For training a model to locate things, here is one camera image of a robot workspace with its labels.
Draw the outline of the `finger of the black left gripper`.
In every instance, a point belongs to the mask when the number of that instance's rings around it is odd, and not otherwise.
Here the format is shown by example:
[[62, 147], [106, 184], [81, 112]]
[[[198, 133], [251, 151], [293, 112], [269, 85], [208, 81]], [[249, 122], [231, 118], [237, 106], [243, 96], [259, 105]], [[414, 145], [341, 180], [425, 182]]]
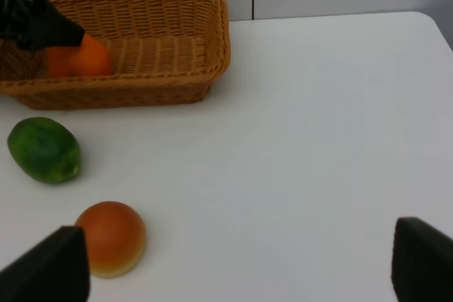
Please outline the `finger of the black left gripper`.
[[78, 47], [85, 30], [61, 14], [50, 0], [31, 0], [26, 26], [26, 49]]

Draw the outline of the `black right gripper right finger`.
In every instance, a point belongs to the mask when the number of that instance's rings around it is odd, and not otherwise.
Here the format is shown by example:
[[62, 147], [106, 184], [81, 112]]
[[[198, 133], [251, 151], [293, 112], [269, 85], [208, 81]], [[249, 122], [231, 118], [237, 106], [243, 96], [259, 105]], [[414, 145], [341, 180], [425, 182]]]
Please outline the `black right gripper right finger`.
[[452, 239], [417, 217], [394, 231], [391, 281], [398, 301], [452, 301]]

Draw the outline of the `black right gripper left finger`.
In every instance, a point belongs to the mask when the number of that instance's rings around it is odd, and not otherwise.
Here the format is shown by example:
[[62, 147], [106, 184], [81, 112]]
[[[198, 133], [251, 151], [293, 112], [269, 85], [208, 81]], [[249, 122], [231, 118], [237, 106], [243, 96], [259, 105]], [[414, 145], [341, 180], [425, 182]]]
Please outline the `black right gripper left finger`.
[[85, 302], [91, 289], [83, 229], [63, 226], [1, 270], [1, 300]]

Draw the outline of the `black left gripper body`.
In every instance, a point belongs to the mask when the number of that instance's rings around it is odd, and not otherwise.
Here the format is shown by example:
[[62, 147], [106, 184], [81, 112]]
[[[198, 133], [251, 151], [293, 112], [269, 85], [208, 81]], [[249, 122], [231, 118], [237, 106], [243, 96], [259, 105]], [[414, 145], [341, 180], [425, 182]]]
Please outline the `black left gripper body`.
[[30, 0], [1, 0], [1, 39], [19, 47], [33, 47], [33, 13]]

